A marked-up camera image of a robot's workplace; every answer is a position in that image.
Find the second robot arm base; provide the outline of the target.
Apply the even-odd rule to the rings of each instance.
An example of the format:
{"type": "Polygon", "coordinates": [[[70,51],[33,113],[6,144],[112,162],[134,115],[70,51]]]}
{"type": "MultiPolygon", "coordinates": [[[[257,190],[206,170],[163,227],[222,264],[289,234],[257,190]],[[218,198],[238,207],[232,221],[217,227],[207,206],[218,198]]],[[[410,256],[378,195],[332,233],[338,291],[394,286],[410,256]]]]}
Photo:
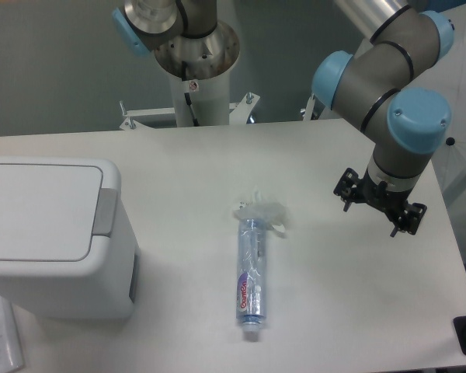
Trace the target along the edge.
{"type": "Polygon", "coordinates": [[[176,37],[201,39],[217,27],[216,1],[125,1],[112,11],[121,40],[140,57],[176,37]]]}

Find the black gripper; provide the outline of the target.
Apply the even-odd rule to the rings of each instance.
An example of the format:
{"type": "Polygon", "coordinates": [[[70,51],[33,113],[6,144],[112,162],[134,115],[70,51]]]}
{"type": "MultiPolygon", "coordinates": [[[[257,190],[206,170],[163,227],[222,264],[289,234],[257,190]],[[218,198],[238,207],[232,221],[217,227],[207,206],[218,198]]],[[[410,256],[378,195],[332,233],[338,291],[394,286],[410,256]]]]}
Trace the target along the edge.
{"type": "Polygon", "coordinates": [[[384,213],[394,225],[390,236],[398,232],[415,235],[427,211],[425,204],[409,204],[409,190],[401,192],[387,189],[385,181],[376,184],[365,172],[360,180],[357,172],[347,168],[336,184],[333,193],[344,203],[343,210],[348,211],[352,204],[365,203],[384,213]]]}

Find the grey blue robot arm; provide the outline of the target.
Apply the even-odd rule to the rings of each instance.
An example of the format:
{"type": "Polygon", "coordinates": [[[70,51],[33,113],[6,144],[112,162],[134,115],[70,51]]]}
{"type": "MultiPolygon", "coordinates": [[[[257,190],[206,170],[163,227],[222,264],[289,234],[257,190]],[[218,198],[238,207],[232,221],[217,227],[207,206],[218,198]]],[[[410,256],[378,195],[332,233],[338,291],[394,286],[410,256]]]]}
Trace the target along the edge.
{"type": "Polygon", "coordinates": [[[340,1],[338,7],[371,47],[360,56],[330,54],[314,74],[312,92],[370,139],[374,150],[365,173],[347,169],[334,193],[346,207],[367,204],[380,211],[394,232],[415,234],[427,208],[408,198],[452,113],[441,94],[413,82],[450,51],[454,25],[406,1],[340,1]]]}

